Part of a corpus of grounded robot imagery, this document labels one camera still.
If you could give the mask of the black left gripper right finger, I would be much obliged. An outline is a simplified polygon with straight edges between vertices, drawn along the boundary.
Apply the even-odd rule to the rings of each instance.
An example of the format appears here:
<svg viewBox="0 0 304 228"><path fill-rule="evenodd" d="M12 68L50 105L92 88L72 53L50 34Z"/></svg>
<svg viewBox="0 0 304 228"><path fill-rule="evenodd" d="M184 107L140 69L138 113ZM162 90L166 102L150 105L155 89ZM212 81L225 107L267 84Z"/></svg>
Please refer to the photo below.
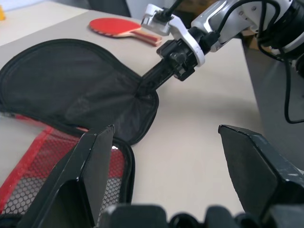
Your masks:
<svg viewBox="0 0 304 228"><path fill-rule="evenodd" d="M245 212L262 217L276 204L304 204L304 175L263 135L230 125L220 125L218 133Z"/></svg>

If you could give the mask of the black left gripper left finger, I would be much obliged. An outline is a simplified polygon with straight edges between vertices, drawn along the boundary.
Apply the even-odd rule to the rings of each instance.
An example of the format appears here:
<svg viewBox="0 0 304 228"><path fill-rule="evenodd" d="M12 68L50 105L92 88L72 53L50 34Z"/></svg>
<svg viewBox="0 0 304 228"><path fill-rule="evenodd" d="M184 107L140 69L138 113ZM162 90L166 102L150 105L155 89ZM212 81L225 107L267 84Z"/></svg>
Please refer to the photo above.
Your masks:
<svg viewBox="0 0 304 228"><path fill-rule="evenodd" d="M108 178L114 126L84 133L53 168L18 228L93 228Z"/></svg>

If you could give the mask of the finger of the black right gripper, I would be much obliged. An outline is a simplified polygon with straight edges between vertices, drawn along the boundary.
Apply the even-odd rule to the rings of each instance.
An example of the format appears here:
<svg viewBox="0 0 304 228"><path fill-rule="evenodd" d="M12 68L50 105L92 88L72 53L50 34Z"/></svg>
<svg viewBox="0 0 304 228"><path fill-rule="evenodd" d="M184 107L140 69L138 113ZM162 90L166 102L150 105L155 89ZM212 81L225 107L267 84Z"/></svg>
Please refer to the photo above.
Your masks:
<svg viewBox="0 0 304 228"><path fill-rule="evenodd" d="M168 79L168 69L165 60L161 60L142 76L138 90L156 90Z"/></svg>
<svg viewBox="0 0 304 228"><path fill-rule="evenodd" d="M155 92L163 83L173 76L173 69L165 66L154 66L142 76L137 89L138 96Z"/></svg>

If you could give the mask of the red table tennis paddle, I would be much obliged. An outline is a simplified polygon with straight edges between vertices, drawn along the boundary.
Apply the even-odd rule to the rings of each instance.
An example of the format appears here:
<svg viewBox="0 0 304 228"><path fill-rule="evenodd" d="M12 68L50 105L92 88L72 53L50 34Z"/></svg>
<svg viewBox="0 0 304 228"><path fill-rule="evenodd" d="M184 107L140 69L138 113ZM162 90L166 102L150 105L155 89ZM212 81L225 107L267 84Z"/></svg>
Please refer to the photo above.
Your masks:
<svg viewBox="0 0 304 228"><path fill-rule="evenodd" d="M162 37L142 30L139 23L121 18L98 18L89 22L89 28L101 35L111 38L133 37L157 47Z"/></svg>

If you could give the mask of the black and red paddle case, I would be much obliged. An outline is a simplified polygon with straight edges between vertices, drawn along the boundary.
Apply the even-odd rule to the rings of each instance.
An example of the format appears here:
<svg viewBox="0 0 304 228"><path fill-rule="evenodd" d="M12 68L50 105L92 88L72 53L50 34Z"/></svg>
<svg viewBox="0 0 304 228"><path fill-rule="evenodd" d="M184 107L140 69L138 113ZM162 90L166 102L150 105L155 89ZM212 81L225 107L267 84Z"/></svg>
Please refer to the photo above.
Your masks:
<svg viewBox="0 0 304 228"><path fill-rule="evenodd" d="M78 39L32 46L0 70L0 112L41 131L0 187L0 228L18 228L54 166L91 129L114 126L108 178L98 216L130 204L135 179L131 146L152 125L156 92L138 96L141 77L106 49Z"/></svg>

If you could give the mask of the brown cardboard box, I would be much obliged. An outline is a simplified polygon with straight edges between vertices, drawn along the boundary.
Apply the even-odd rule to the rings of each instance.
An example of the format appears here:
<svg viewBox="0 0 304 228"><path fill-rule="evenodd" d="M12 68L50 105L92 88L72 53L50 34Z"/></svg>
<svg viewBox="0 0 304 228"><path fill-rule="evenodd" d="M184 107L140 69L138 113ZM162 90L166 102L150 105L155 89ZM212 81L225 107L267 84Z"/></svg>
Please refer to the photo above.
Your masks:
<svg viewBox="0 0 304 228"><path fill-rule="evenodd" d="M243 36L243 43L247 48L259 50L254 32L252 32L251 30L244 30L241 32L241 34Z"/></svg>

